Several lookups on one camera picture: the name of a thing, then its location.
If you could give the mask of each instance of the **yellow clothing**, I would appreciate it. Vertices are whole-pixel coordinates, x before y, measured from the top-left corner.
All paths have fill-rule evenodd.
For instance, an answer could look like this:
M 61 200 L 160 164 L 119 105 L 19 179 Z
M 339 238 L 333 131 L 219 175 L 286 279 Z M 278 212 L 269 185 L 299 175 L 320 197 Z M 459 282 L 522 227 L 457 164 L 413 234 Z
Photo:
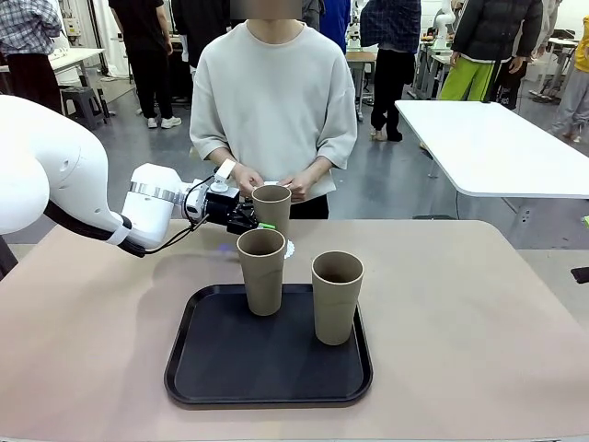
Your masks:
M 585 25 L 585 33 L 574 55 L 574 65 L 580 71 L 589 72 L 589 59 L 585 56 L 587 48 L 589 48 L 589 16 L 584 18 L 583 23 Z

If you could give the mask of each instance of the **black shirt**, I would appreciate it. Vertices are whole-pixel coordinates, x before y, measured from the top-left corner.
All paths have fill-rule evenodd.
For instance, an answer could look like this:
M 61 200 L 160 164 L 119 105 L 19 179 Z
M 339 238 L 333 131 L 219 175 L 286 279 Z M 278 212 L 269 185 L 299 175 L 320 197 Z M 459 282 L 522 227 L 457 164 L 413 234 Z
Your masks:
M 156 12 L 156 8 L 163 4 L 163 0 L 109 0 L 109 6 L 121 22 L 127 51 L 166 49 Z
M 196 67 L 204 47 L 226 33 L 229 0 L 172 0 L 172 10 L 178 33 L 188 37 L 189 63 Z

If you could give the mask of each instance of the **green pants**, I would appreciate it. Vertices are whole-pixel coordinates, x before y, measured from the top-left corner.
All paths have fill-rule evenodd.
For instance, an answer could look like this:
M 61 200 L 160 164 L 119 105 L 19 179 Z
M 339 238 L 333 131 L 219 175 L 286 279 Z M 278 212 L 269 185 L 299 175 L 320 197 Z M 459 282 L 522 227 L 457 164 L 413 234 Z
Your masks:
M 440 93 L 440 99 L 460 101 L 467 93 L 468 101 L 482 101 L 491 80 L 493 63 L 476 63 L 464 57 L 456 60 L 456 67 L 450 69 Z

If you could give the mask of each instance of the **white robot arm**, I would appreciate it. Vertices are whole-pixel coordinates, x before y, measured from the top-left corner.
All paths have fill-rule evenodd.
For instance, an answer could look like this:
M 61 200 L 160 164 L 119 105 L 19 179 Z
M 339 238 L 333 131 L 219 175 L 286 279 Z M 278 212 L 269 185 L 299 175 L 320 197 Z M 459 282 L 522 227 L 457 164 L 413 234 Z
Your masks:
M 438 29 L 438 34 L 433 42 L 433 48 L 435 50 L 448 49 L 448 25 L 451 25 L 456 21 L 454 10 L 452 9 L 451 0 L 442 0 L 442 11 L 435 19 L 435 27 Z
M 107 203 L 106 152 L 84 127 L 31 101 L 0 96 L 0 136 L 0 234 L 45 213 L 75 233 L 144 256 L 161 245 L 175 208 L 193 225 L 206 219 L 233 233 L 257 226 L 238 189 L 222 185 L 231 164 L 217 172 L 215 192 L 201 180 L 185 183 L 173 169 L 144 164 L 118 214 Z

